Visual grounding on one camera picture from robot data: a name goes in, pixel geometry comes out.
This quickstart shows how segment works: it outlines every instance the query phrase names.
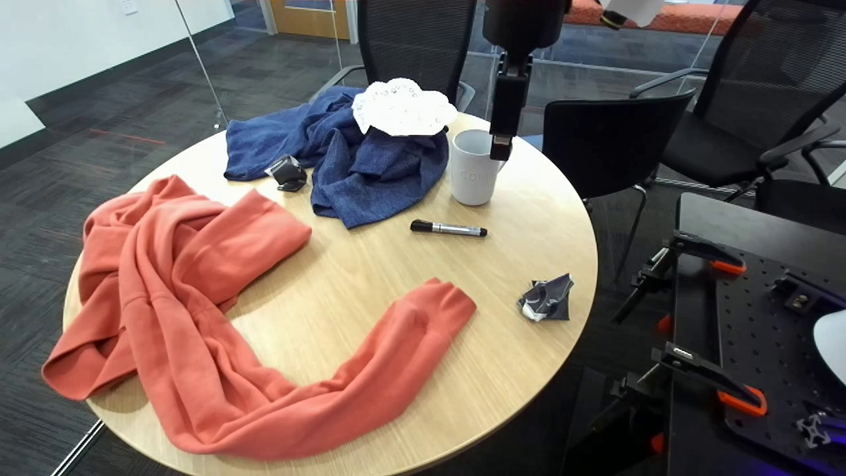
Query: navy towel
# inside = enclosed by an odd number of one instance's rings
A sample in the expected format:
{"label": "navy towel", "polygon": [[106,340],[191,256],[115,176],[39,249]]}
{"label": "navy towel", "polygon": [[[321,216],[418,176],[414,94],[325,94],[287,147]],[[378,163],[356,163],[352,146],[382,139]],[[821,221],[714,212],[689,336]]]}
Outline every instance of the navy towel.
{"label": "navy towel", "polygon": [[352,97],[360,88],[331,88],[312,102],[282,109],[267,116],[228,125],[228,180],[267,176],[265,168],[282,155],[313,166],[321,159],[331,134],[360,134],[352,120]]}
{"label": "navy towel", "polygon": [[280,155],[296,155],[312,175],[312,209],[347,227],[387,219],[428,196],[447,168],[447,134],[368,134],[352,120],[360,88],[331,88],[312,102],[229,122],[228,180],[255,180]]}

